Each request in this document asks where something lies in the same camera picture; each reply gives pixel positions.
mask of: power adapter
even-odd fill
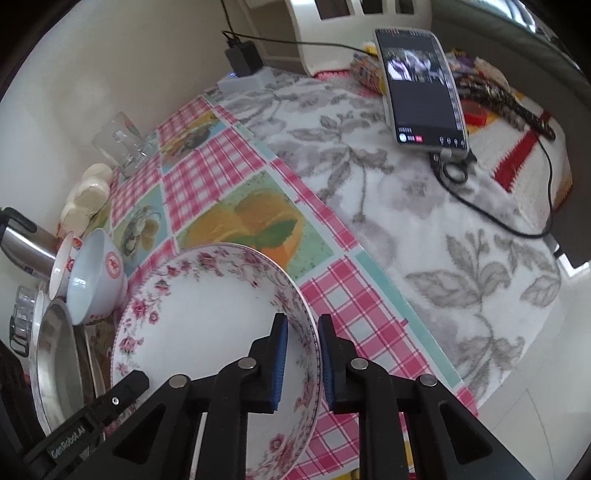
[[[237,38],[228,38],[228,46],[226,57],[237,77],[247,77],[263,67],[262,58],[254,42],[241,42]]]

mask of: floral plate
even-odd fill
[[[172,375],[215,375],[247,356],[253,340],[269,335],[276,312],[290,324],[283,391],[275,414],[249,414],[246,478],[278,480],[294,467],[316,424],[320,347],[299,289],[265,255],[209,244],[154,271],[119,322],[111,384],[134,369],[144,371],[150,389],[139,406]]]

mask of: white floor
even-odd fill
[[[480,420],[537,480],[564,480],[591,442],[591,271],[568,279]]]

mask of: red logo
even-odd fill
[[[119,278],[121,275],[121,263],[115,252],[107,253],[105,266],[107,268],[107,273],[111,278]]]

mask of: smartphone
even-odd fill
[[[377,28],[379,61],[396,142],[466,157],[468,134],[452,71],[439,40],[427,30]]]

